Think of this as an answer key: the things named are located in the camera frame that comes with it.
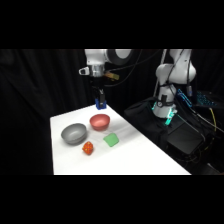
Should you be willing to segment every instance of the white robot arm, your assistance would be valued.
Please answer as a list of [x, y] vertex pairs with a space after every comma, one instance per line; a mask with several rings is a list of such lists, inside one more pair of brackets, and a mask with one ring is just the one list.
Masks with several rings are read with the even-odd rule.
[[79, 74], [90, 76], [98, 110], [106, 109], [102, 78], [104, 76], [105, 63], [123, 65], [129, 61], [132, 53], [132, 49], [85, 49], [88, 67], [80, 69]]
[[[176, 88], [173, 84], [187, 84], [196, 76], [196, 70], [192, 65], [192, 49], [171, 49], [170, 56], [174, 64], [163, 64], [158, 67], [156, 76], [160, 84], [158, 101], [153, 108], [154, 114], [159, 118], [172, 119], [177, 112], [174, 105]], [[191, 88], [188, 86], [188, 93], [191, 95]]]

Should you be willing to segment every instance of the white table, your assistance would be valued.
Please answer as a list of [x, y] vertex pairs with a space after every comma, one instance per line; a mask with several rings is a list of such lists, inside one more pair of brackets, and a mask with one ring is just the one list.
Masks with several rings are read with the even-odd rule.
[[[106, 131], [92, 129], [89, 120], [96, 114], [110, 116]], [[81, 145], [70, 146], [61, 132], [75, 123], [86, 125], [88, 137]], [[103, 140], [110, 133], [120, 140], [112, 148]], [[51, 138], [55, 175], [190, 175], [109, 106], [98, 111], [94, 105], [51, 118]], [[87, 141], [94, 145], [91, 156], [82, 151]]]

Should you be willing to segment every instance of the green cube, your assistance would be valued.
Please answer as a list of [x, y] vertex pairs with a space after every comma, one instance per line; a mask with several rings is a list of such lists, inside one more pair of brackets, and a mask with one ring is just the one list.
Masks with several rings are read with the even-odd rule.
[[113, 147], [115, 146], [118, 142], [119, 142], [119, 139], [117, 137], [116, 134], [110, 134], [108, 135], [107, 137], [105, 137], [103, 139], [110, 147]]

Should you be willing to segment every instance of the gray bowl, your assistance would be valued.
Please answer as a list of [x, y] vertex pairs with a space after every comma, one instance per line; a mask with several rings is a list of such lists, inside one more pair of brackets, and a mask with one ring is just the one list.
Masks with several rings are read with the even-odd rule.
[[86, 126], [83, 124], [73, 124], [68, 126], [61, 133], [64, 141], [70, 145], [77, 145], [87, 137]]

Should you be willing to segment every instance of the red bowl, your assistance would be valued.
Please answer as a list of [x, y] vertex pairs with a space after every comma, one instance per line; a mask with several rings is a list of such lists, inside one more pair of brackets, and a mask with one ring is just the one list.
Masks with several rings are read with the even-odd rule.
[[90, 119], [90, 124], [97, 131], [105, 130], [110, 124], [110, 117], [106, 114], [95, 115]]

